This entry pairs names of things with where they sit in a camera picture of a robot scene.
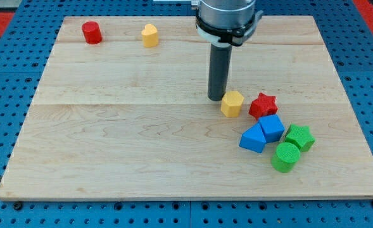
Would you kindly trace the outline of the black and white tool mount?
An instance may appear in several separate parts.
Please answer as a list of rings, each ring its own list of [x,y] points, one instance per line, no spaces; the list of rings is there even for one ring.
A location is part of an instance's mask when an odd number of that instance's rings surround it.
[[[245,25],[238,28],[225,29],[213,27],[196,15],[195,25],[198,34],[214,46],[219,48],[226,48],[229,46],[239,47],[255,33],[262,16],[263,11],[258,11]]]

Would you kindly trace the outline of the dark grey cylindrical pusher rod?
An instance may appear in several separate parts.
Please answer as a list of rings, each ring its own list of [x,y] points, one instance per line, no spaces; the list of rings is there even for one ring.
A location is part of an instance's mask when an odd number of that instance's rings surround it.
[[[221,101],[227,87],[232,47],[210,47],[210,66],[208,74],[208,98]]]

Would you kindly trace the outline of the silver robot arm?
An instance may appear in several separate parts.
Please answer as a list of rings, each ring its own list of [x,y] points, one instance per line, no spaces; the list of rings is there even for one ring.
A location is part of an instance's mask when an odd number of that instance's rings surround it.
[[[254,33],[263,11],[255,0],[154,0],[156,4],[186,4],[196,12],[196,29],[210,46],[207,96],[220,101],[227,87],[233,47],[242,46]]]

